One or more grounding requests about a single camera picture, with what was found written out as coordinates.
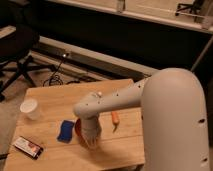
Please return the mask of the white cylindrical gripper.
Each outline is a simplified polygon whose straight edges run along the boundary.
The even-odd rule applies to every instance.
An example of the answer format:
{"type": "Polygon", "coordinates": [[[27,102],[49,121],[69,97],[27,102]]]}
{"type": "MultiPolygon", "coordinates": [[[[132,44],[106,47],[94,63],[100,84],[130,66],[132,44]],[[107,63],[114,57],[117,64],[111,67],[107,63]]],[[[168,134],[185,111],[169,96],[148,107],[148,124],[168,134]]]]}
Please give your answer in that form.
{"type": "Polygon", "coordinates": [[[95,149],[98,146],[101,131],[98,116],[81,120],[81,134],[88,148],[95,149]]]}

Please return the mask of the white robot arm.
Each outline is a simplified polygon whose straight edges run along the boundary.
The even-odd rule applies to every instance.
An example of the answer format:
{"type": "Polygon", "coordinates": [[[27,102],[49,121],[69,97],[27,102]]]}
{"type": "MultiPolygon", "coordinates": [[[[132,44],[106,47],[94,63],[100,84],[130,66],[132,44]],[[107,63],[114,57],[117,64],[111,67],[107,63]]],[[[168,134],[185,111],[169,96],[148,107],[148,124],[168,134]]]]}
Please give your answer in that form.
{"type": "Polygon", "coordinates": [[[182,68],[162,69],[111,94],[91,92],[73,107],[87,143],[100,135],[99,114],[141,109],[145,171],[210,171],[205,95],[182,68]]]}

